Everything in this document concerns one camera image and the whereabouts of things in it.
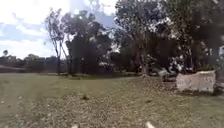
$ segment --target lawn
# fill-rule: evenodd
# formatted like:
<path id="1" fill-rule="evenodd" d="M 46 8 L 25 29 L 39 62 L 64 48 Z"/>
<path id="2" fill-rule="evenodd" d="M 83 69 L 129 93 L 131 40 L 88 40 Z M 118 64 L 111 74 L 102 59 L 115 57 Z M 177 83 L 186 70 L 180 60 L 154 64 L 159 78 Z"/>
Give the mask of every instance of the lawn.
<path id="1" fill-rule="evenodd" d="M 158 78 L 0 74 L 0 128 L 224 127 L 224 100 L 160 85 Z"/>

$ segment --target green foliage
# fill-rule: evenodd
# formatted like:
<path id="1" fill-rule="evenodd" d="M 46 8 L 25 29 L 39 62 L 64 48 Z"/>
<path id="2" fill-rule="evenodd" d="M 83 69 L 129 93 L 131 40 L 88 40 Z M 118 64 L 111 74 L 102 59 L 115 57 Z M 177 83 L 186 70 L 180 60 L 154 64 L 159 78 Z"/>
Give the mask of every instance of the green foliage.
<path id="1" fill-rule="evenodd" d="M 8 50 L 4 50 L 4 51 L 3 51 L 3 55 L 4 55 L 4 56 L 7 56 L 8 54 L 9 54 Z"/>
<path id="2" fill-rule="evenodd" d="M 111 50 L 111 39 L 106 28 L 95 20 L 94 14 L 85 10 L 79 14 L 67 13 L 61 21 L 64 33 L 73 38 L 66 41 L 71 72 L 96 70 Z"/>
<path id="3" fill-rule="evenodd" d="M 195 70 L 209 63 L 199 64 L 207 59 L 202 57 L 203 54 L 208 55 L 212 65 L 219 57 L 220 37 L 224 30 L 220 26 L 224 21 L 221 4 L 222 1 L 214 3 L 212 0 L 167 0 L 163 3 L 172 22 L 171 29 L 179 39 L 182 55 L 191 58 Z"/>
<path id="4" fill-rule="evenodd" d="M 116 23 L 131 38 L 135 61 L 148 74 L 150 60 L 157 57 L 155 48 L 160 38 L 170 35 L 165 8 L 159 0 L 119 0 L 116 9 Z"/>

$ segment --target grassy field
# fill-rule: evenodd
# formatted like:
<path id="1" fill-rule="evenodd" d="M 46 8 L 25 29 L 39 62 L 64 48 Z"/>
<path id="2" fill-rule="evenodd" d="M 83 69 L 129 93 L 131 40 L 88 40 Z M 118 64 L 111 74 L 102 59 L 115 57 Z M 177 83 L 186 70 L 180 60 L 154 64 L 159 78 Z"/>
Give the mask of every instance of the grassy field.
<path id="1" fill-rule="evenodd" d="M 165 91 L 157 78 L 0 74 L 0 128 L 223 128 L 224 100 Z"/>

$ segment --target sky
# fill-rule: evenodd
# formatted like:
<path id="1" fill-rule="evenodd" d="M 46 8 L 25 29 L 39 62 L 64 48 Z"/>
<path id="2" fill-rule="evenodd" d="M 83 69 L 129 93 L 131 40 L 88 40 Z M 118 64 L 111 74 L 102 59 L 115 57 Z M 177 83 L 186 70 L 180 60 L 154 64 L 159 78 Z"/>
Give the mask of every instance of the sky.
<path id="1" fill-rule="evenodd" d="M 0 1 L 0 56 L 4 50 L 24 58 L 32 53 L 41 57 L 55 55 L 44 28 L 50 8 L 77 13 L 94 12 L 105 26 L 114 26 L 117 0 L 1 0 Z"/>

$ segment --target stone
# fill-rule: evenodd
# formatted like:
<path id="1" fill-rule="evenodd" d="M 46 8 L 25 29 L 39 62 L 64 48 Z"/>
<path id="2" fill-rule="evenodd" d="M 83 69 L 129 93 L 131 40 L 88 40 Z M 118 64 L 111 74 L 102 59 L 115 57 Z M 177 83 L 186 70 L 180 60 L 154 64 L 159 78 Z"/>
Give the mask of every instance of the stone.
<path id="1" fill-rule="evenodd" d="M 81 98 L 81 100 L 89 100 L 89 96 L 87 94 L 84 94 Z"/>
<path id="2" fill-rule="evenodd" d="M 78 124 L 74 124 L 74 125 L 72 126 L 72 128 L 79 128 L 79 125 L 78 125 Z"/>
<path id="3" fill-rule="evenodd" d="M 178 74 L 176 78 L 177 89 L 180 92 L 208 92 L 213 93 L 216 84 L 215 71 L 201 71 L 195 74 Z"/>
<path id="4" fill-rule="evenodd" d="M 158 71 L 158 74 L 159 74 L 160 77 L 169 75 L 169 73 L 167 72 L 166 69 L 162 69 L 162 70 Z"/>

